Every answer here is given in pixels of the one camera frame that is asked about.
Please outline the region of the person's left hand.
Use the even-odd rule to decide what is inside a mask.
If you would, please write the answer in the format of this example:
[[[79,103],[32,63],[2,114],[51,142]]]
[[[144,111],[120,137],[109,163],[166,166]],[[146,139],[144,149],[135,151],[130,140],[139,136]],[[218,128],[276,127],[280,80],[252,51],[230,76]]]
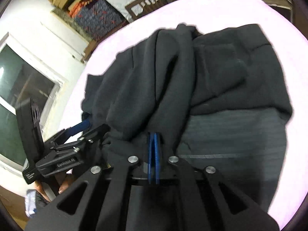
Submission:
[[[34,187],[36,191],[47,201],[53,201],[59,194],[63,193],[76,180],[73,174],[61,172],[42,181],[36,180]]]

